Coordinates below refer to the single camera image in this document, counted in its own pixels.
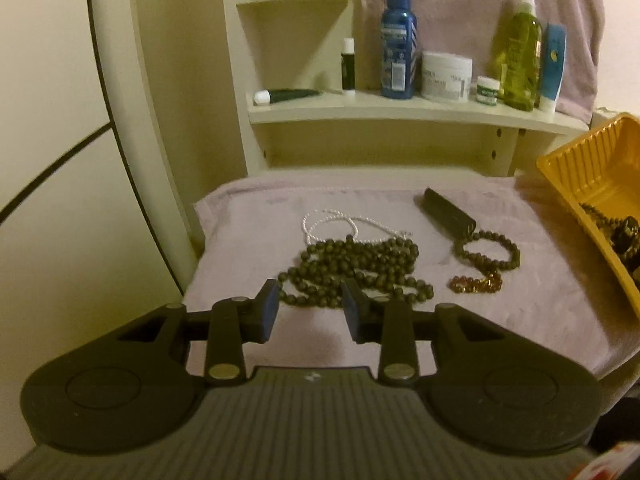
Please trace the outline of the orange plastic tray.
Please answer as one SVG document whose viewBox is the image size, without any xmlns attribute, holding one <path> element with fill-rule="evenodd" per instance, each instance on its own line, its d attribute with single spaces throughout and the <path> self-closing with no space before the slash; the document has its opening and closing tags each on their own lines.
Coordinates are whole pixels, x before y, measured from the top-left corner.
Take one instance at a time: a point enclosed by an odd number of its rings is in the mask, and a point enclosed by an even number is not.
<svg viewBox="0 0 640 480">
<path fill-rule="evenodd" d="M 639 310 L 639 289 L 611 243 L 584 207 L 610 219 L 639 217 L 639 119 L 623 113 L 536 161 L 614 273 L 631 307 Z"/>
</svg>

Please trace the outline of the black cylinder case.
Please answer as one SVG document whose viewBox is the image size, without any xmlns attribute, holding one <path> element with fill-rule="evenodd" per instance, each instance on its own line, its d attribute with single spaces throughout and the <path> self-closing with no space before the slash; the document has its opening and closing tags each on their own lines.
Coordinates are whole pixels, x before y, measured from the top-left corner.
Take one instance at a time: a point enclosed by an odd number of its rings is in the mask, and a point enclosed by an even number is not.
<svg viewBox="0 0 640 480">
<path fill-rule="evenodd" d="M 475 232 L 476 221 L 432 188 L 424 191 L 421 208 L 454 240 L 463 240 Z"/>
</svg>

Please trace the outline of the mauve towel on table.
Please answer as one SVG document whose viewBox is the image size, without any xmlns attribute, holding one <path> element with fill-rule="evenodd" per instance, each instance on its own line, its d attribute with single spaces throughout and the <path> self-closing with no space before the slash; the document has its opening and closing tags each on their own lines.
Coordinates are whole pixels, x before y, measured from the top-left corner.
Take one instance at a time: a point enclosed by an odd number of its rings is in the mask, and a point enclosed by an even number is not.
<svg viewBox="0 0 640 480">
<path fill-rule="evenodd" d="M 421 208 L 432 188 L 476 221 L 454 240 Z M 278 171 L 195 203 L 204 254 L 184 295 L 192 311 L 253 296 L 273 278 L 281 307 L 250 365 L 375 366 L 354 344 L 341 282 L 431 311 L 460 304 L 582 364 L 614 405 L 639 381 L 639 321 L 596 246 L 536 178 L 448 172 Z"/>
</svg>

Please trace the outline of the dark green lying tube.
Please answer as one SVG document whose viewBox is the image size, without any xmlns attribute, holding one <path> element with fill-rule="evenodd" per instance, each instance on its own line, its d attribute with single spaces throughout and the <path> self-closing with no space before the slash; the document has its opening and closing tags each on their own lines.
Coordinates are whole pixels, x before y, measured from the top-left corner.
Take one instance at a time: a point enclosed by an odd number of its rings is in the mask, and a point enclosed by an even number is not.
<svg viewBox="0 0 640 480">
<path fill-rule="evenodd" d="M 286 101 L 320 96 L 321 92 L 314 89 L 264 89 L 254 93 L 253 102 L 256 106 L 267 106 Z"/>
</svg>

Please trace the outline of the cream corner shelf unit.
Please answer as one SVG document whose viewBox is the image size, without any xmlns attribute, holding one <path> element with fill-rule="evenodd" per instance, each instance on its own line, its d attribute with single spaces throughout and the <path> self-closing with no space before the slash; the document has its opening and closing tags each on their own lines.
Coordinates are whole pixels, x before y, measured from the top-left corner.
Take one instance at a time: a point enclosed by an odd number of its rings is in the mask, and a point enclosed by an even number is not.
<svg viewBox="0 0 640 480">
<path fill-rule="evenodd" d="M 294 169 L 503 177 L 587 130 L 564 114 L 341 89 L 360 0 L 89 0 L 107 113 L 156 251 L 178 289 L 204 248 L 194 204 Z M 264 89 L 320 96 L 256 106 Z"/>
</svg>

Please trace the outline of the white cream jar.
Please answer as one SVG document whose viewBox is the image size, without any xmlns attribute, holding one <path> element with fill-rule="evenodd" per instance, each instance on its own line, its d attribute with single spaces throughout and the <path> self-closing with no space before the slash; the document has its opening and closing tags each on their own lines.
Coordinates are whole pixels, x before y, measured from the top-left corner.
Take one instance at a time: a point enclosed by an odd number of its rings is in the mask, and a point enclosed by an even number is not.
<svg viewBox="0 0 640 480">
<path fill-rule="evenodd" d="M 422 53 L 422 89 L 425 99 L 463 103 L 469 99 L 472 58 L 445 52 Z"/>
</svg>

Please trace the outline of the small green-label jar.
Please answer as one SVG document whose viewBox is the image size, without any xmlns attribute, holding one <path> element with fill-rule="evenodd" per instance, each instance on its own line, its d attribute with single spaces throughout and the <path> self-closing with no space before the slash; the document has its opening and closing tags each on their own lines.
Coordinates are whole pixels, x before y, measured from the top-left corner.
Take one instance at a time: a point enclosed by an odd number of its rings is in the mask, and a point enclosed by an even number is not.
<svg viewBox="0 0 640 480">
<path fill-rule="evenodd" d="M 486 76 L 476 78 L 475 97 L 477 102 L 488 106 L 496 106 L 500 91 L 500 81 Z"/>
</svg>

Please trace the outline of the black white lip balm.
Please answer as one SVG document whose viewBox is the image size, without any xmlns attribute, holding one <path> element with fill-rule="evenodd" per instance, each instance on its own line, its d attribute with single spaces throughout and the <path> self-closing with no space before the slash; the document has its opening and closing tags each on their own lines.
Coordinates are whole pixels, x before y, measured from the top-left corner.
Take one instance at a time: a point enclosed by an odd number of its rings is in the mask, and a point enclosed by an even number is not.
<svg viewBox="0 0 640 480">
<path fill-rule="evenodd" d="M 356 72 L 355 72 L 355 39 L 347 37 L 343 39 L 341 52 L 342 68 L 342 92 L 345 96 L 356 94 Z"/>
</svg>

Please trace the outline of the green olive spray bottle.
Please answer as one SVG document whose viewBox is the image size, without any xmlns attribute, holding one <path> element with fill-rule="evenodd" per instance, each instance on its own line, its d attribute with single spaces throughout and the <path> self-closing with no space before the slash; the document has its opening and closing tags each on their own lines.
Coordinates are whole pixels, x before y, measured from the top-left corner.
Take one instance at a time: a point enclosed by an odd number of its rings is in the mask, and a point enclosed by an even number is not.
<svg viewBox="0 0 640 480">
<path fill-rule="evenodd" d="M 501 101 L 531 112 L 536 104 L 541 64 L 542 27 L 536 0 L 520 0 L 506 28 L 500 62 Z"/>
</svg>

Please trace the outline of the blue spray bottle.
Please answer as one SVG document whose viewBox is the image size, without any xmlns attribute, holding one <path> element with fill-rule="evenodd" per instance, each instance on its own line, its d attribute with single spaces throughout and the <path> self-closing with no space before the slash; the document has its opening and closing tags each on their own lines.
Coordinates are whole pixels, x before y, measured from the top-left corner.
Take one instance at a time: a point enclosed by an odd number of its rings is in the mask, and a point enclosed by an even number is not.
<svg viewBox="0 0 640 480">
<path fill-rule="evenodd" d="M 413 97 L 418 24 L 411 0 L 386 0 L 381 18 L 381 92 L 395 100 Z"/>
</svg>

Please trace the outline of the blue white tube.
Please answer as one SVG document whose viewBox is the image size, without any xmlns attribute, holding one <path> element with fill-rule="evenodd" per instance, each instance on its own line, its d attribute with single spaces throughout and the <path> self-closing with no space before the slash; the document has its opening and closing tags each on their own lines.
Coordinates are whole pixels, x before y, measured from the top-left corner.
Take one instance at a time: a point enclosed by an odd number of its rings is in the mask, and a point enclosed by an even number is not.
<svg viewBox="0 0 640 480">
<path fill-rule="evenodd" d="M 564 78 L 566 27 L 549 24 L 542 46 L 538 108 L 544 114 L 554 114 Z"/>
</svg>

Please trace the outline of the hanging mauve towel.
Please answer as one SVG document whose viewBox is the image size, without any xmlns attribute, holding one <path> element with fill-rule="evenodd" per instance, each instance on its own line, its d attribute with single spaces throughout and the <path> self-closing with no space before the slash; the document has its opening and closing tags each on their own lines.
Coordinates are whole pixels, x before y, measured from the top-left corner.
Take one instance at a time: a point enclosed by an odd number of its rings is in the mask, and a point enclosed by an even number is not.
<svg viewBox="0 0 640 480">
<path fill-rule="evenodd" d="M 604 32 L 603 0 L 535 0 L 541 23 L 566 28 L 564 78 L 559 112 L 590 122 L 598 93 Z M 508 46 L 509 22 L 520 0 L 411 0 L 418 47 L 472 58 L 474 75 L 495 77 Z M 381 87 L 381 18 L 386 0 L 360 0 L 356 39 L 358 84 Z"/>
</svg>

